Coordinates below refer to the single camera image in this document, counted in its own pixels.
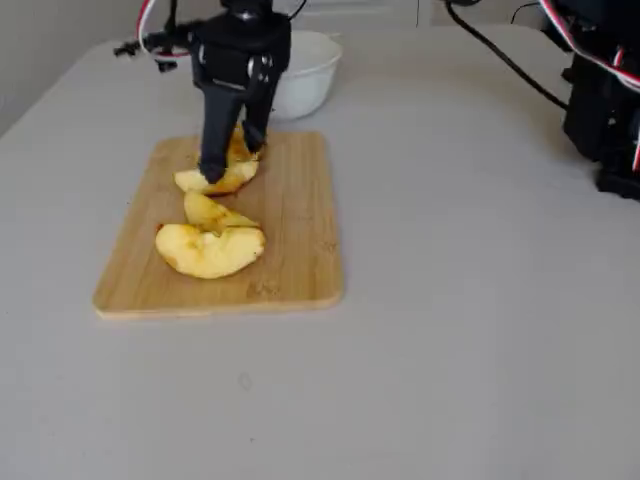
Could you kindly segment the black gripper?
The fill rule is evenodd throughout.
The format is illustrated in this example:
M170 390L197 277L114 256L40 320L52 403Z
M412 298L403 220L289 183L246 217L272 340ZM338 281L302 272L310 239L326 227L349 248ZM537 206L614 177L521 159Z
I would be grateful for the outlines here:
M193 54L207 83L199 170L208 183L217 183L227 169L227 151L245 96L242 121L250 152L265 143L271 112L273 82L287 70L291 54L291 22L271 9L227 9L193 31Z

